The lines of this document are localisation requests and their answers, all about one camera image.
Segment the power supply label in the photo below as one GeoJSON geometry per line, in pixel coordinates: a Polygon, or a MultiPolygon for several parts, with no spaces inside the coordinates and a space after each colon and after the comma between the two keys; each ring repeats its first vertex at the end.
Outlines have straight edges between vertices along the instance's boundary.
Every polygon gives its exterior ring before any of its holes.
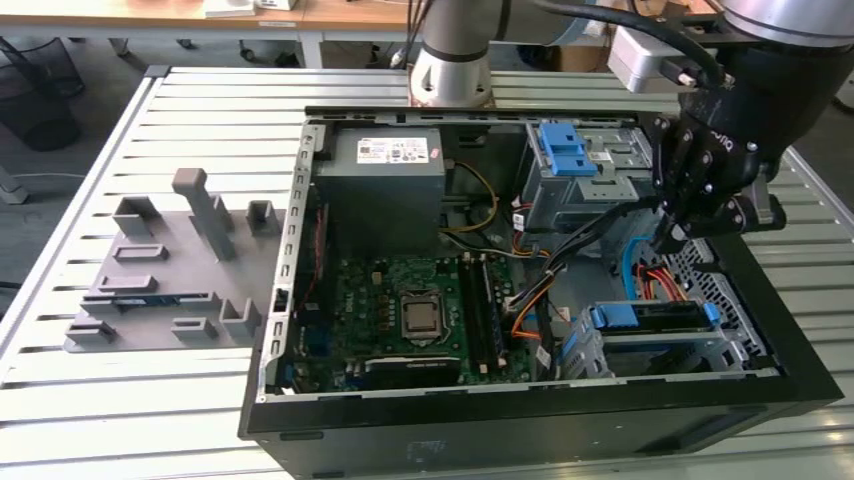
{"type": "Polygon", "coordinates": [[[428,163],[425,138],[362,138],[356,163],[428,163]]]}

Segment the table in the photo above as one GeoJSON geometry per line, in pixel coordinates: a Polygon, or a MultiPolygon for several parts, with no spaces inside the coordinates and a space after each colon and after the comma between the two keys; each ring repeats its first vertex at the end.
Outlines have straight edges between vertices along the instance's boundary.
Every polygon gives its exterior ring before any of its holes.
{"type": "MultiPolygon", "coordinates": [[[[692,11],[708,11],[701,0],[692,11]]],[[[649,0],[652,11],[663,0],[649,0]]],[[[297,40],[306,68],[322,68],[322,41],[402,42],[405,6],[385,0],[300,0],[290,11],[205,19],[201,0],[6,0],[0,35],[119,38],[297,40]]],[[[573,45],[601,45],[580,37],[573,45]]]]}
{"type": "MultiPolygon", "coordinates": [[[[632,95],[608,75],[505,72],[492,83],[498,108],[676,109],[673,97],[632,95]]],[[[63,331],[117,232],[107,214],[122,194],[185,210],[172,173],[201,167],[229,208],[249,199],[286,208],[302,107],[405,104],[397,71],[173,68],[142,79],[0,323],[0,478],[286,478],[236,437],[248,348],[70,355],[63,331]]],[[[789,224],[745,241],[848,398],[693,455],[478,479],[851,478],[852,217],[793,150],[769,188],[789,224]]]]}

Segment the slotted aluminum table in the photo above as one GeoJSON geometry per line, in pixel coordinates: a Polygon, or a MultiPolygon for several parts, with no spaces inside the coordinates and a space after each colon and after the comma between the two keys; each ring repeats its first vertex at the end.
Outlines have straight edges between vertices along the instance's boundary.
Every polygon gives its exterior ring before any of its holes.
{"type": "MultiPolygon", "coordinates": [[[[496,73],[493,83],[498,107],[676,109],[671,96],[631,95],[596,74],[496,73]]],[[[302,107],[405,104],[393,71],[173,68],[142,80],[0,323],[1,478],[286,478],[236,437],[249,349],[70,355],[63,331],[117,231],[109,214],[122,194],[185,210],[172,173],[202,167],[229,208],[257,199],[285,208],[302,107]]],[[[848,398],[689,456],[469,475],[854,477],[851,215],[792,151],[781,170],[771,190],[789,224],[747,243],[848,398]]]]}

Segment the wastebasket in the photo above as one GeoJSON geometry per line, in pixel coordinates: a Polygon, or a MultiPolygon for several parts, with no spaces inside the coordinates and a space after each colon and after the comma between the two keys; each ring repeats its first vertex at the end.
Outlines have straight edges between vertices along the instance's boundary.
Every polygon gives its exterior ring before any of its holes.
{"type": "Polygon", "coordinates": [[[38,67],[62,98],[82,92],[85,84],[58,38],[3,37],[0,39],[0,51],[18,67],[27,67],[26,63],[38,67]]]}
{"type": "Polygon", "coordinates": [[[31,66],[0,66],[0,123],[37,152],[62,148],[79,136],[65,100],[31,66]]]}

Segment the screw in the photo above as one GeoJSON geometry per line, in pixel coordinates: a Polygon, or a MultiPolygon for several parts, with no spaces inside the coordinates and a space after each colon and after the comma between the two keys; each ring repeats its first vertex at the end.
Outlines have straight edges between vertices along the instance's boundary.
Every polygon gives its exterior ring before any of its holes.
{"type": "Polygon", "coordinates": [[[679,80],[679,83],[688,88],[693,88],[696,86],[696,79],[687,73],[680,73],[676,80],[679,80]]]}

